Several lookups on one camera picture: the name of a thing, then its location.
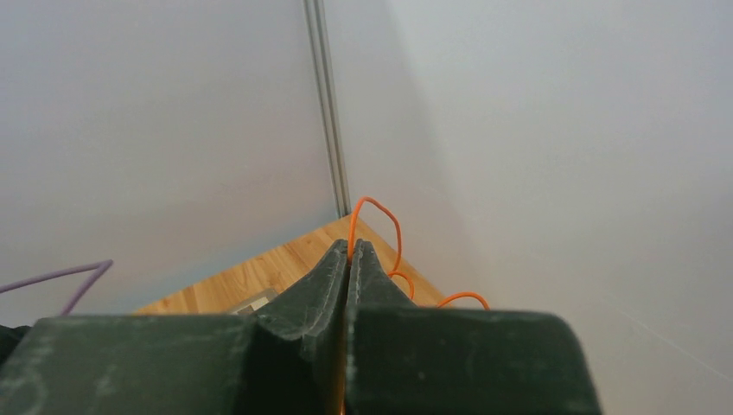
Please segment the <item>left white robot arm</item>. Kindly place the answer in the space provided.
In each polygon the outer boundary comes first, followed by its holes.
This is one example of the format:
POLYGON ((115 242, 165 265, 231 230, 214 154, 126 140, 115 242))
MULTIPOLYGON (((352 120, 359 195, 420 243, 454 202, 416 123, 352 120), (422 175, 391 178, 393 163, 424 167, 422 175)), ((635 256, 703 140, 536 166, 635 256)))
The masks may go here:
POLYGON ((31 326, 18 327, 0 326, 0 366, 7 361, 23 337, 32 329, 31 326))

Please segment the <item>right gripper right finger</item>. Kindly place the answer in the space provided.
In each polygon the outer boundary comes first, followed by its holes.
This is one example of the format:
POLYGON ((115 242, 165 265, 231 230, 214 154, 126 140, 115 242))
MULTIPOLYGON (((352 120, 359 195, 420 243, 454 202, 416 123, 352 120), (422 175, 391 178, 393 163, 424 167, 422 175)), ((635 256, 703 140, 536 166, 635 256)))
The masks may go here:
POLYGON ((598 414, 579 340, 559 316, 428 308, 359 240, 347 292, 349 414, 598 414))

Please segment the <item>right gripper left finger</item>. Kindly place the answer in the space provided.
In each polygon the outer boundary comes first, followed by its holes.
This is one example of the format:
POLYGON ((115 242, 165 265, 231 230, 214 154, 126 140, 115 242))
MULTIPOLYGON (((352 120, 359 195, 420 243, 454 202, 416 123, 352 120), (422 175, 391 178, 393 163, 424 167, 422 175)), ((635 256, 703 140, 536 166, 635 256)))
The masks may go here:
POLYGON ((347 244, 245 315, 39 320, 1 367, 4 414, 336 414, 347 244))

